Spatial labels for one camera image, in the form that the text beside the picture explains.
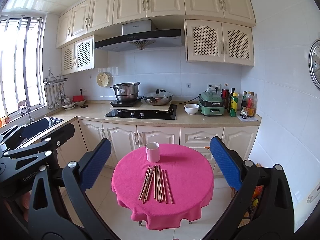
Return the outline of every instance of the bundle of chopsticks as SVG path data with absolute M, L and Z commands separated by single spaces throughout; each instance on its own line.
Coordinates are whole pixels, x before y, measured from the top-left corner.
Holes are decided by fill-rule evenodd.
M 158 201 L 165 201 L 167 202 L 166 196 L 166 189 L 168 190 L 169 197 L 171 200 L 171 204 L 173 204 L 171 190 L 168 182 L 167 171 L 161 170 L 159 165 L 155 165 L 152 168 L 149 166 L 146 172 L 146 176 L 143 181 L 143 185 L 140 191 L 139 200 L 142 200 L 145 203 L 149 197 L 150 187 L 154 182 L 154 191 L 153 191 L 153 198 Z

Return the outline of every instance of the gas stove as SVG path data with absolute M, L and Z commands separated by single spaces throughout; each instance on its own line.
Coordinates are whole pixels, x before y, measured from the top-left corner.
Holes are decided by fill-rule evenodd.
M 137 119 L 175 120 L 176 112 L 177 106 L 171 105 L 168 111 L 114 109 L 111 112 L 107 113 L 105 116 Z

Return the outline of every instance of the pink tablecloth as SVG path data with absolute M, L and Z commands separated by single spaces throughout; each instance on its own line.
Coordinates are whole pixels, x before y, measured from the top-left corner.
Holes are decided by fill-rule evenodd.
M 146 170 L 154 165 L 147 161 L 145 147 L 127 154 L 115 168 L 111 188 L 118 204 L 132 211 L 132 220 L 146 221 L 148 229 L 178 228 L 181 219 L 200 219 L 201 208 L 209 204 L 213 194 L 213 172 L 208 160 L 188 147 L 160 144 L 160 161 L 156 164 L 167 170 L 174 204 L 157 202 L 153 185 L 147 202 L 138 200 Z

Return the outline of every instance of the stainless steel pot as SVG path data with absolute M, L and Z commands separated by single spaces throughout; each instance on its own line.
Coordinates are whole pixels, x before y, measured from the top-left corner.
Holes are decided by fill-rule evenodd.
M 121 83 L 110 87 L 115 90 L 115 95 L 119 101 L 134 101 L 138 98 L 140 82 Z
M 152 106 L 163 106 L 172 100 L 173 94 L 157 89 L 156 92 L 143 95 L 143 100 Z

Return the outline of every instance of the green appliance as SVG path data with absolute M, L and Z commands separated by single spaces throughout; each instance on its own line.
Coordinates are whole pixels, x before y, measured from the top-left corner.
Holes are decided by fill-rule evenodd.
M 201 113 L 205 116 L 224 114 L 223 99 L 213 91 L 203 92 L 199 95 L 198 104 Z

